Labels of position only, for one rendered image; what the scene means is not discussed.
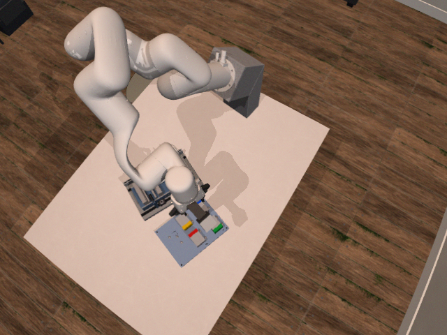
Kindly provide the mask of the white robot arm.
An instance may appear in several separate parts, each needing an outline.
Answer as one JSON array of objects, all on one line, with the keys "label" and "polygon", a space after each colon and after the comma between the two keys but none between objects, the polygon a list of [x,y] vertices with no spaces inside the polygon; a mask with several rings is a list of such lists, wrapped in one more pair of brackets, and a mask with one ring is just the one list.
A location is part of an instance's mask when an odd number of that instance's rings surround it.
[{"label": "white robot arm", "polygon": [[67,35],[64,48],[79,61],[94,59],[80,71],[73,86],[78,97],[112,133],[120,168],[144,191],[152,191],[165,180],[175,200],[191,203],[187,207],[196,221],[204,231],[211,230],[217,222],[194,201],[200,180],[194,179],[172,144],[162,143],[137,167],[130,163],[127,148],[140,114],[121,90],[128,86],[132,70],[148,80],[158,78],[159,93],[170,100],[211,90],[228,91],[236,75],[226,59],[227,51],[221,51],[221,58],[216,52],[215,59],[207,63],[171,33],[145,41],[125,29],[118,13],[108,7],[94,9],[77,24]]}]

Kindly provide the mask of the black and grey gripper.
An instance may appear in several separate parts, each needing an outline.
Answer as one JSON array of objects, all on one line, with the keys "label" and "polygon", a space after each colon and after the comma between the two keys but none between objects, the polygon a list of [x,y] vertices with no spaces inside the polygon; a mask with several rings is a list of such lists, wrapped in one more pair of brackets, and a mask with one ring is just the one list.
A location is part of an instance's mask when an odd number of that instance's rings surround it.
[{"label": "black and grey gripper", "polygon": [[[197,198],[194,201],[198,202],[199,200],[201,200],[202,202],[204,202],[204,197],[205,197],[205,194],[206,194],[206,192],[207,192],[209,187],[210,187],[210,185],[208,183],[204,184],[202,186],[200,186],[200,184],[198,184],[198,196],[197,196]],[[174,215],[177,216],[180,213],[181,213],[181,215],[184,214],[185,216],[187,216],[185,211],[188,210],[187,205],[189,205],[191,203],[186,204],[186,205],[181,204],[181,203],[177,202],[172,195],[171,195],[171,201],[172,201],[172,203],[174,204],[174,206],[176,208],[173,207],[173,209],[170,211],[170,213],[169,213],[170,217],[172,217]]]}]

